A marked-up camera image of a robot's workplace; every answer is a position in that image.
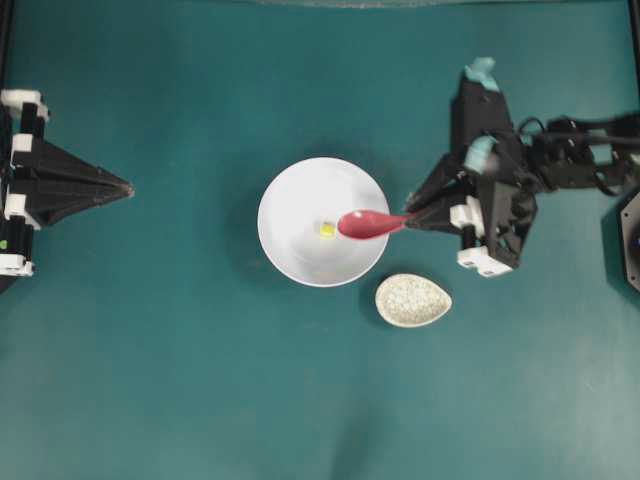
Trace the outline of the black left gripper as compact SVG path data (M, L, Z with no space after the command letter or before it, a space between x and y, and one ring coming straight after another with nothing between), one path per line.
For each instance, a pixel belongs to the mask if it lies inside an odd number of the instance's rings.
M34 274L36 231L134 195L126 180L44 140L48 120L40 92L1 92L2 292ZM91 185L44 185L43 174Z

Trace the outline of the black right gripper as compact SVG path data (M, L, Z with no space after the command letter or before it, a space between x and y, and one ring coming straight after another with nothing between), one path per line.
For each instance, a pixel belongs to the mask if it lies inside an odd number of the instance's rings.
M533 174L492 70L478 57L463 68L451 103L451 153L409 195L409 229L467 236L458 263L483 277L519 267L537 214Z

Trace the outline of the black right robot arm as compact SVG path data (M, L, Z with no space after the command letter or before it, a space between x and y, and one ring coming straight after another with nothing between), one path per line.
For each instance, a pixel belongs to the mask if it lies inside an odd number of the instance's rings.
M639 184L638 113L515 125L494 65L480 57L464 67L451 102L450 150L406 204L407 227L459 236L458 264L485 278L519 267L538 195L616 196Z

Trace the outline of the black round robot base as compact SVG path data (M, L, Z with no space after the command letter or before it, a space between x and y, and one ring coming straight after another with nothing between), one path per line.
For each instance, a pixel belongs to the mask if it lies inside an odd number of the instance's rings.
M639 300L639 188L616 200L601 221L607 282L622 296Z

